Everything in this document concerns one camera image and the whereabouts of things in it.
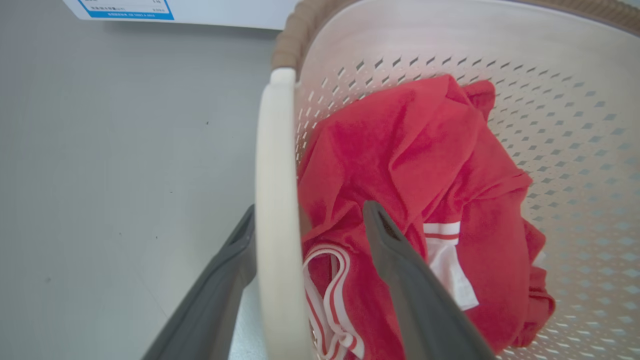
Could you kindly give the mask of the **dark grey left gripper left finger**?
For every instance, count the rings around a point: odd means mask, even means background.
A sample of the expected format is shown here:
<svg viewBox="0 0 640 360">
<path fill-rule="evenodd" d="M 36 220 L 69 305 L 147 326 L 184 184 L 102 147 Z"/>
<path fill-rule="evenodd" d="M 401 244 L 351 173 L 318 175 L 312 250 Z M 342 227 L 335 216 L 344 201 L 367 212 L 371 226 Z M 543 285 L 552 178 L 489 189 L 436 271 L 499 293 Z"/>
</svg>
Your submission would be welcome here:
<svg viewBox="0 0 640 360">
<path fill-rule="evenodd" d="M 258 272 L 255 228 L 250 205 L 142 360 L 228 360 L 243 290 Z"/>
</svg>

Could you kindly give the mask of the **white appliance with blue label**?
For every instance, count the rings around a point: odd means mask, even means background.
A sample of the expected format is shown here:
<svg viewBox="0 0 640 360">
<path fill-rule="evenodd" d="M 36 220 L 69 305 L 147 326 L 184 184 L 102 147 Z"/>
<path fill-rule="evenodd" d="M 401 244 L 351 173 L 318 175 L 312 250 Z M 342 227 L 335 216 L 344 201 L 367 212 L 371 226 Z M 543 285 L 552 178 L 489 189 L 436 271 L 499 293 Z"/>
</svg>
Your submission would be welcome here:
<svg viewBox="0 0 640 360">
<path fill-rule="evenodd" d="M 283 30 L 300 0 L 62 0 L 88 21 L 161 22 Z"/>
</svg>

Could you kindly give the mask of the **red garment with white stripes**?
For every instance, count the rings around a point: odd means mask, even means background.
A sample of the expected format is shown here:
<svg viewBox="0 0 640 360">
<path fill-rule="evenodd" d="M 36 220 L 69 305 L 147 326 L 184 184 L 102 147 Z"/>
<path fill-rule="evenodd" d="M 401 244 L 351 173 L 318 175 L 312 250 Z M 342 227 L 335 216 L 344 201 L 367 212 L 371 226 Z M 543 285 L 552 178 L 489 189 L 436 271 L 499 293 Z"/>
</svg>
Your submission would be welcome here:
<svg viewBox="0 0 640 360">
<path fill-rule="evenodd" d="M 386 89 L 316 125 L 298 166 L 304 287 L 318 360 L 406 360 L 362 210 L 378 202 L 495 354 L 527 347 L 556 303 L 532 179 L 488 121 L 495 87 L 450 75 Z"/>
</svg>

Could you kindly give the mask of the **white perforated plastic laundry basket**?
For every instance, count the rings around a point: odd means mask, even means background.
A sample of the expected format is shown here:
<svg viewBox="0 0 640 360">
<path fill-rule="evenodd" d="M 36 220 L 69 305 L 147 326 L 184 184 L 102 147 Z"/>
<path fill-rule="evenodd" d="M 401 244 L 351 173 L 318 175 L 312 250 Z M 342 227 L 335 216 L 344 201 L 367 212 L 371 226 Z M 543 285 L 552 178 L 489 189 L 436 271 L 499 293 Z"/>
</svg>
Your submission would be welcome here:
<svg viewBox="0 0 640 360">
<path fill-rule="evenodd" d="M 268 360 L 317 360 L 296 171 L 315 128 L 375 91 L 489 80 L 488 125 L 533 180 L 557 310 L 496 360 L 640 360 L 640 9 L 617 0 L 302 0 L 258 117 L 257 273 Z"/>
</svg>

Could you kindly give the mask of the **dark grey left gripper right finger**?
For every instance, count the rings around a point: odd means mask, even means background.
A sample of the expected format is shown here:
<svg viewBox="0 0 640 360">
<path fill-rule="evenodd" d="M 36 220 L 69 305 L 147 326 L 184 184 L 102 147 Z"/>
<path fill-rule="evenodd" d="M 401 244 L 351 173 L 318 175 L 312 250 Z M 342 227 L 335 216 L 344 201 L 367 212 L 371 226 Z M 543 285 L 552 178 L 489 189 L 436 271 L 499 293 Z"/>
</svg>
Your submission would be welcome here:
<svg viewBox="0 0 640 360">
<path fill-rule="evenodd" d="M 373 264 L 390 292 L 406 360 L 496 360 L 384 207 L 366 201 L 362 215 Z"/>
</svg>

